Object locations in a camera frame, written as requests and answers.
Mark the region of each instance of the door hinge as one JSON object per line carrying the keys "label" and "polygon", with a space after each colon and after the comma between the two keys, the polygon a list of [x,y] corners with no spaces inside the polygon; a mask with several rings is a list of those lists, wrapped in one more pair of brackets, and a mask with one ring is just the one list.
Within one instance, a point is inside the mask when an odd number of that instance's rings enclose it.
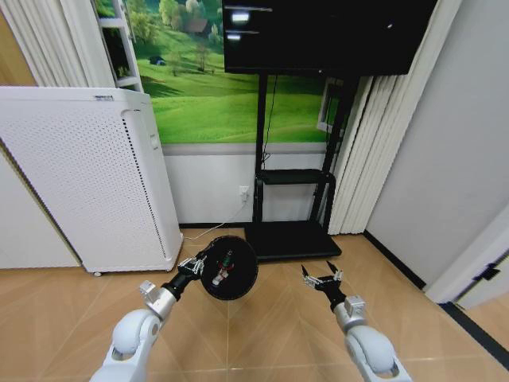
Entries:
{"label": "door hinge", "polygon": [[486,266],[486,269],[481,273],[480,275],[474,277],[475,281],[480,281],[481,279],[485,280],[491,280],[495,276],[497,276],[500,273],[500,269],[496,269],[495,267],[499,265],[498,263],[489,263]]}

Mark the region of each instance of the black disc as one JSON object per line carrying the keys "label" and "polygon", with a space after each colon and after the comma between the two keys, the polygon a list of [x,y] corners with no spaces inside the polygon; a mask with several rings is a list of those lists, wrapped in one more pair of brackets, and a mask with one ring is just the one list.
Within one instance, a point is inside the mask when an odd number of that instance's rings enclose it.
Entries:
{"label": "black disc", "polygon": [[235,300],[244,296],[255,284],[258,260],[247,241],[238,236],[221,236],[204,250],[207,259],[201,283],[219,300]]}

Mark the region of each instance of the green meadow mural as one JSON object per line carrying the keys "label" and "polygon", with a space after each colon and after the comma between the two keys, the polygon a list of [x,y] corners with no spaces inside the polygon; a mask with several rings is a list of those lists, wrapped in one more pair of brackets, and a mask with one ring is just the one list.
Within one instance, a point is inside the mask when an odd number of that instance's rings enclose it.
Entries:
{"label": "green meadow mural", "polygon": [[[111,13],[96,0],[99,15]],[[128,0],[134,50],[161,141],[254,142],[258,77],[224,72],[220,0]],[[274,78],[269,78],[267,114]],[[324,79],[279,76],[271,142],[323,142]]]}

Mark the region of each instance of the baseboard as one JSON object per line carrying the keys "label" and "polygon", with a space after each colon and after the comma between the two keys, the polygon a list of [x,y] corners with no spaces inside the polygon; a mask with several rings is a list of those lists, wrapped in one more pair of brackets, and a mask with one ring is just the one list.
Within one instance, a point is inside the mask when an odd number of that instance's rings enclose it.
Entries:
{"label": "baseboard", "polygon": [[417,288],[422,289],[426,286],[423,279],[417,276],[403,261],[398,259],[385,245],[380,243],[369,231],[363,232],[364,237],[368,239],[387,259],[394,264]]}
{"label": "baseboard", "polygon": [[509,352],[499,344],[492,336],[478,326],[463,310],[452,302],[438,304],[445,312],[453,318],[474,340],[485,348],[500,364],[509,371]]}
{"label": "baseboard", "polygon": [[[245,228],[247,224],[250,222],[240,221],[240,222],[231,222],[226,223],[221,226],[221,228]],[[221,223],[180,223],[178,226],[180,228],[212,228]]]}

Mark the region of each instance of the floor tile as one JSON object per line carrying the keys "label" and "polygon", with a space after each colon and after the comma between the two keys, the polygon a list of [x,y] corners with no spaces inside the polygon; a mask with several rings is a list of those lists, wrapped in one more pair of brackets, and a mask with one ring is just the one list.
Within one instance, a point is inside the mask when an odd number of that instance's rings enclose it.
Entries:
{"label": "floor tile", "polygon": [[407,361],[406,371],[414,382],[507,382],[509,372],[488,357]]}
{"label": "floor tile", "polygon": [[44,277],[44,282],[38,281],[33,286],[36,293],[2,314],[2,377],[38,376],[107,283],[105,279],[94,279],[81,268],[54,269]]}
{"label": "floor tile", "polygon": [[500,319],[509,317],[509,293],[464,312],[499,344],[509,350],[509,321]]}
{"label": "floor tile", "polygon": [[202,233],[206,232],[209,228],[184,228],[182,229],[182,233],[184,234],[184,245],[201,245],[201,244],[209,244],[212,240],[214,240],[216,237],[229,235],[230,228],[217,228],[210,232],[205,233],[204,235],[197,237],[201,235]]}
{"label": "floor tile", "polygon": [[[186,236],[200,230],[185,230]],[[179,260],[196,255],[223,228],[187,240]],[[366,301],[367,320],[393,342],[419,380],[509,380],[509,375],[440,307],[411,284],[363,236],[336,236],[343,254],[341,290]],[[301,263],[330,275],[324,260],[259,264],[242,298],[223,302],[190,283],[173,307],[149,358],[150,381],[361,380],[324,294],[307,287]],[[91,277],[81,268],[0,271],[0,382],[88,380],[103,363],[116,323],[143,309],[139,284],[177,271]]]}

